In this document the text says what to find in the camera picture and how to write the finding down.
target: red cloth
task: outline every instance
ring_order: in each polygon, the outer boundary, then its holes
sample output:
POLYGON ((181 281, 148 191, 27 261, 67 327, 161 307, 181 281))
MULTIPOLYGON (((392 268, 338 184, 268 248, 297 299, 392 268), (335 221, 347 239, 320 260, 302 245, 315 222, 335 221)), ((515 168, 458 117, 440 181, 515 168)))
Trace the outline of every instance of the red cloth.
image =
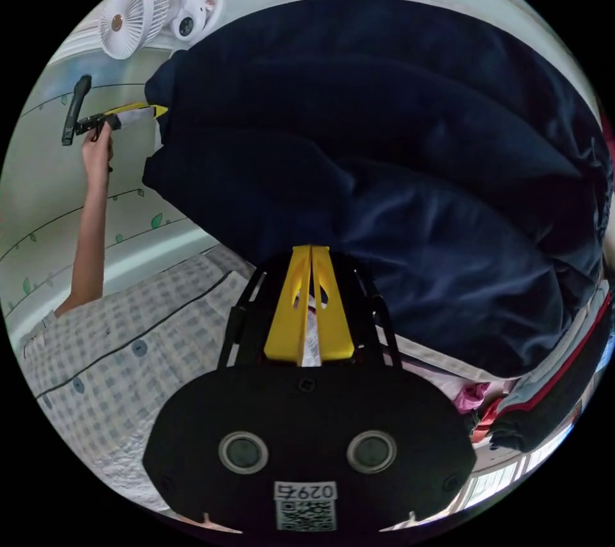
POLYGON ((489 434, 489 430, 498 416, 498 405, 503 399, 504 398, 497 398, 497 400, 493 400, 493 402, 489 404, 489 407, 485 410, 480 423, 472 432, 471 440, 473 444, 477 445, 487 436, 487 434, 489 434))
POLYGON ((598 105, 598 109, 600 110, 602 134, 604 135, 607 146, 609 147, 609 153, 611 154, 611 160, 613 161, 613 169, 615 170, 615 134, 613 133, 613 127, 611 126, 605 111, 600 105, 598 105))

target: yellow plastic part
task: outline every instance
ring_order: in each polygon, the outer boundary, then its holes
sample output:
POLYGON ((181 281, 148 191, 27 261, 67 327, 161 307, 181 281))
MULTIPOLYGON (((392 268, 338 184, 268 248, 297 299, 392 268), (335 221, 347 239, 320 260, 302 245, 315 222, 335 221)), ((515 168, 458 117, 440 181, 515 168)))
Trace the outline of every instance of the yellow plastic part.
POLYGON ((268 359, 289 361, 298 366, 302 364, 308 326, 310 276, 311 247, 295 247, 265 343, 268 359), (299 304, 295 308, 297 293, 299 304))
POLYGON ((341 303, 340 290, 327 247, 312 247, 312 273, 320 360, 324 363, 350 359, 354 354, 354 344, 350 337, 346 312, 341 303), (329 299, 325 308, 322 307, 321 287, 329 299))
POLYGON ((316 321, 320 360, 350 359, 354 344, 340 291, 335 279, 329 249, 322 246, 298 246, 288 266, 274 319, 265 343, 265 355, 273 361, 286 361, 300 366, 303 362, 308 326, 309 283, 314 276, 316 321), (328 296, 322 307, 321 287, 328 296))
POLYGON ((148 107, 154 108, 154 118, 158 118, 168 111, 168 107, 163 107, 162 105, 150 105, 149 103, 129 103, 128 105, 122 105, 121 107, 114 107, 112 110, 107 110, 104 112, 104 115, 110 116, 111 114, 121 113, 122 111, 143 110, 148 107))

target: black screw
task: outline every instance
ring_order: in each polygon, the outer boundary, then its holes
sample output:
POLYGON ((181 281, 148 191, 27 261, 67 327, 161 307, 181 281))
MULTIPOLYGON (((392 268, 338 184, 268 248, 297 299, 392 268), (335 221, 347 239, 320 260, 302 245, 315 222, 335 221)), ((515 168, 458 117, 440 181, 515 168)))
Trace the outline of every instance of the black screw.
POLYGON ((455 491, 456 489, 459 489, 459 477, 457 475, 448 477, 442 484, 442 490, 445 492, 455 491))
POLYGON ((301 379, 299 381, 299 391, 312 393, 314 389, 316 389, 316 381, 314 379, 301 379))
POLYGON ((167 494, 173 494, 176 490, 175 483, 173 483, 173 480, 168 477, 160 478, 160 487, 163 491, 167 492, 167 494))

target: hand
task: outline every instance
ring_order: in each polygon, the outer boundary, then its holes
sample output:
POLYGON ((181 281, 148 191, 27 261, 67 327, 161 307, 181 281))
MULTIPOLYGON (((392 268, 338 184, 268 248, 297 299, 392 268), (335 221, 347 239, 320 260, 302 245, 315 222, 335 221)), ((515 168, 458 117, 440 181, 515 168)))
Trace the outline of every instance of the hand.
POLYGON ((96 131, 90 131, 85 136, 81 153, 83 166, 88 176, 88 189, 107 189, 109 184, 109 161, 113 158, 113 139, 111 127, 104 123, 97 141, 96 131))
POLYGON ((193 526, 201 526, 202 528, 207 528, 208 530, 218 530, 219 532, 234 532, 235 534, 243 534, 241 530, 233 530, 232 528, 227 528, 226 526, 220 526, 217 523, 212 522, 209 519, 209 515, 205 513, 205 517, 201 523, 197 521, 192 521, 183 515, 177 515, 181 521, 192 524, 193 526))

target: qr code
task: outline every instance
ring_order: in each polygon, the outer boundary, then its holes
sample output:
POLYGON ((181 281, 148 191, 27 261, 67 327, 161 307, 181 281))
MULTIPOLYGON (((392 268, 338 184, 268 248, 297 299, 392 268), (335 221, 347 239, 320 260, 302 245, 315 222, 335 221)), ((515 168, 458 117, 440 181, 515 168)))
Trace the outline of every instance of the qr code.
POLYGON ((335 501, 277 502, 277 526, 290 532, 335 530, 335 501))

